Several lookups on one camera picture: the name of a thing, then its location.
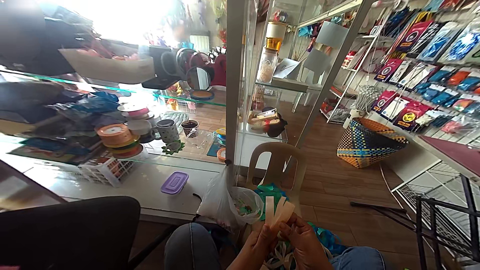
paper strip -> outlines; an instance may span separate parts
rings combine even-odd
[[[292,215],[294,209],[295,209],[294,204],[292,204],[291,202],[285,202],[282,213],[280,217],[278,217],[276,224],[279,222],[287,222],[290,219],[290,216]]]
[[[276,221],[278,220],[278,218],[281,216],[282,214],[282,211],[283,211],[283,205],[285,204],[285,200],[287,198],[285,197],[281,197],[279,200],[278,200],[278,203],[276,205],[276,210],[275,210],[275,215],[274,215],[274,218],[273,218],[273,221],[272,221],[272,225],[273,224],[276,224]]]
[[[265,197],[265,224],[270,227],[273,225],[272,222],[274,221],[274,205],[275,201],[273,196]]]

white plastic bag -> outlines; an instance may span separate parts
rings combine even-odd
[[[208,182],[207,192],[197,210],[197,214],[215,220],[217,224],[230,232],[245,225],[253,224],[263,214],[264,202],[253,190],[243,187],[227,189],[227,167]],[[252,213],[241,216],[235,202],[242,200],[252,208]]]

mug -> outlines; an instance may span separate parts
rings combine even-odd
[[[155,140],[162,140],[165,144],[180,140],[179,132],[175,121],[172,119],[163,119],[156,123],[152,128],[155,134]]]

jeans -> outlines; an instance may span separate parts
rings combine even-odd
[[[335,270],[384,270],[378,250],[355,246],[333,258]],[[200,224],[189,223],[173,232],[165,246],[166,270],[220,270],[220,261],[212,237]]]
[[[220,270],[220,259],[208,231],[198,223],[178,227],[165,245],[166,270]]]
[[[385,270],[382,255],[369,246],[349,247],[330,263],[335,270]]]

purple lid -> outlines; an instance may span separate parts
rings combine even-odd
[[[183,186],[188,180],[188,173],[186,172],[173,172],[163,183],[160,189],[163,193],[177,194],[183,189]]]

